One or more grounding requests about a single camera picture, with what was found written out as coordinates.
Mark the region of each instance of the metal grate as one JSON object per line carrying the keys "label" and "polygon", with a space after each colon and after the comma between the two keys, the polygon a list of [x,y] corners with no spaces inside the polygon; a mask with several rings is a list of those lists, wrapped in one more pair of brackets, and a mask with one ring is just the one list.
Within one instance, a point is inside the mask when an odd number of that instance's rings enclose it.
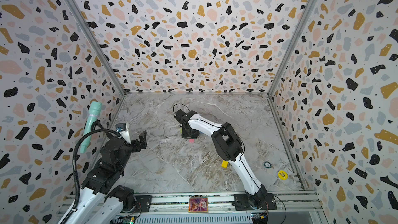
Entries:
{"label": "metal grate", "polygon": [[[118,219],[115,224],[120,224],[123,219]],[[167,215],[141,215],[136,224],[165,223],[165,224],[246,224],[252,223],[251,214],[167,214]]]}

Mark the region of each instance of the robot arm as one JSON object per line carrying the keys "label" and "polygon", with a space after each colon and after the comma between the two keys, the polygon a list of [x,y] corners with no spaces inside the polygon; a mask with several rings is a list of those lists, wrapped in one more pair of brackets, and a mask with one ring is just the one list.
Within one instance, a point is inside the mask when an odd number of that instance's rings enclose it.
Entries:
{"label": "robot arm", "polygon": [[252,208],[261,209],[266,204],[267,191],[248,165],[242,149],[244,144],[229,123],[218,124],[207,120],[195,111],[185,113],[181,109],[175,113],[174,118],[182,127],[182,137],[197,138],[199,132],[211,137],[217,154],[231,163],[242,180]]}

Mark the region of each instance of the marble floor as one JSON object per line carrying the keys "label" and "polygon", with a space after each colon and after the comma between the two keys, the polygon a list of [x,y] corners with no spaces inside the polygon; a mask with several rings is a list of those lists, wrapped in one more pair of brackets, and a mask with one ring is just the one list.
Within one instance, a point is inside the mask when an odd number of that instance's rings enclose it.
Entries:
{"label": "marble floor", "polygon": [[[201,134],[194,143],[181,137],[172,107],[183,103],[203,117],[229,122],[243,140],[245,157],[268,191],[300,190],[278,133],[266,95],[128,94],[116,123],[128,122],[131,139],[147,131],[147,148],[133,153],[125,176],[115,185],[139,193],[244,191],[231,166],[221,167],[212,139]],[[175,110],[184,109],[177,105]],[[263,165],[269,161],[272,167]],[[283,169],[290,177],[278,178]]]}

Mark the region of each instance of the yellow sticker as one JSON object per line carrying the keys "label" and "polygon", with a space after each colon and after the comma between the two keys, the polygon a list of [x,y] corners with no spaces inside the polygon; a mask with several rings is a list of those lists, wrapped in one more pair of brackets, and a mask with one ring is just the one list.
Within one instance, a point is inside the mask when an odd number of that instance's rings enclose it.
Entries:
{"label": "yellow sticker", "polygon": [[278,176],[279,176],[279,178],[282,179],[282,180],[286,180],[286,179],[287,179],[287,173],[286,173],[285,171],[283,171],[283,170],[280,170],[280,171],[278,172]]}
{"label": "yellow sticker", "polygon": [[223,160],[221,167],[226,168],[228,166],[228,161]]}

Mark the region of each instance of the terrazzo wallpaper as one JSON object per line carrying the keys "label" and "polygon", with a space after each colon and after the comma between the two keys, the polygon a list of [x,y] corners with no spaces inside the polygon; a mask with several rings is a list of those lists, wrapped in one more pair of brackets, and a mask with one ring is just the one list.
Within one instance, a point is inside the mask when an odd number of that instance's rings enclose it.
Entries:
{"label": "terrazzo wallpaper", "polygon": [[[122,96],[63,0],[1,0],[0,223],[52,223],[74,189],[72,150],[88,106],[104,126]],[[97,140],[78,159],[87,172]]]}
{"label": "terrazzo wallpaper", "polygon": [[127,92],[268,92],[307,0],[76,0]]}
{"label": "terrazzo wallpaper", "polygon": [[398,223],[398,0],[319,0],[271,98],[329,223]]}

